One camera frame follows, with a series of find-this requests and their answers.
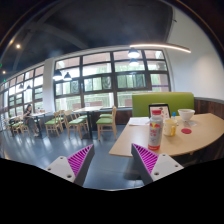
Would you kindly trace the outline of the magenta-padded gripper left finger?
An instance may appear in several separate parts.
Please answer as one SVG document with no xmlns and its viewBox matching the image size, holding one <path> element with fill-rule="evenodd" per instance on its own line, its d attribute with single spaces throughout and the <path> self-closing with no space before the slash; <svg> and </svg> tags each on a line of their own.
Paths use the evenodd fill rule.
<svg viewBox="0 0 224 224">
<path fill-rule="evenodd" d="M 88 145 L 68 157 L 59 156 L 46 171 L 82 186 L 94 154 L 94 145 Z"/>
</svg>

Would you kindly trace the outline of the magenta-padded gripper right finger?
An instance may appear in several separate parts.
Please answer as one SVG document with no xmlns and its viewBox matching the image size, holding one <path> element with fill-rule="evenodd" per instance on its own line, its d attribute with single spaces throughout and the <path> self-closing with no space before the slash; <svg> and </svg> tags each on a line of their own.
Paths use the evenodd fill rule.
<svg viewBox="0 0 224 224">
<path fill-rule="evenodd" d="M 168 154 L 157 154 L 137 144 L 132 144 L 131 153 L 145 185 L 183 169 Z"/>
</svg>

